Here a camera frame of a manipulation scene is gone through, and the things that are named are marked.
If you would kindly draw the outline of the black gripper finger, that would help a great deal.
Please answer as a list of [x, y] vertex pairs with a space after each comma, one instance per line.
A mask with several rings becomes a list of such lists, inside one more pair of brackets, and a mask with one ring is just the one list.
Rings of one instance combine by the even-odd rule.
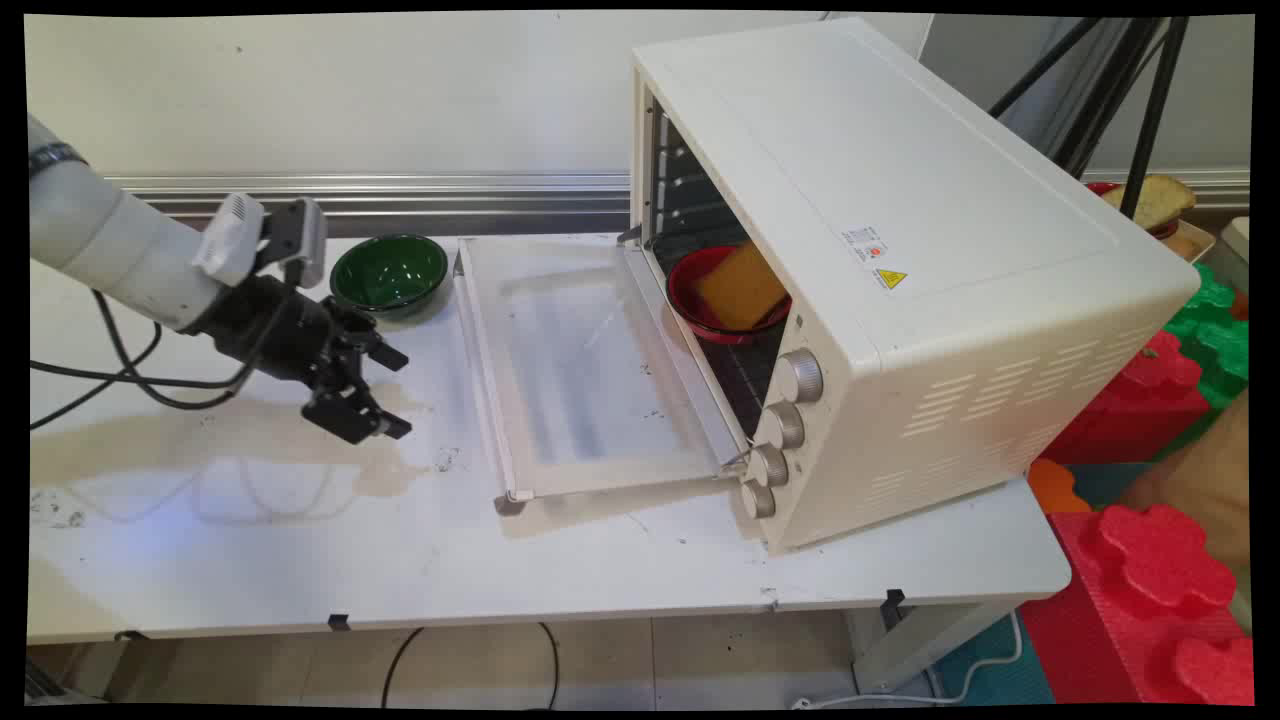
[[380, 407], [365, 389], [347, 395], [317, 389], [302, 406], [301, 416], [349, 445], [375, 436], [401, 439], [413, 429], [410, 421]]
[[357, 355], [370, 357], [376, 364], [399, 372], [410, 359], [393, 348], [378, 329], [378, 322], [366, 313], [340, 314], [340, 342]]

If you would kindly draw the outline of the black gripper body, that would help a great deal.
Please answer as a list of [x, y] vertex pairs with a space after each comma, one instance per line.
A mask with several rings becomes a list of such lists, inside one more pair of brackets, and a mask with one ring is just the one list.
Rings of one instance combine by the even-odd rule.
[[376, 323], [334, 296], [315, 301], [275, 277], [255, 275], [220, 291], [184, 333], [207, 336], [218, 352], [242, 364], [221, 383], [227, 395], [261, 372], [317, 393], [371, 396], [362, 352], [378, 343]]

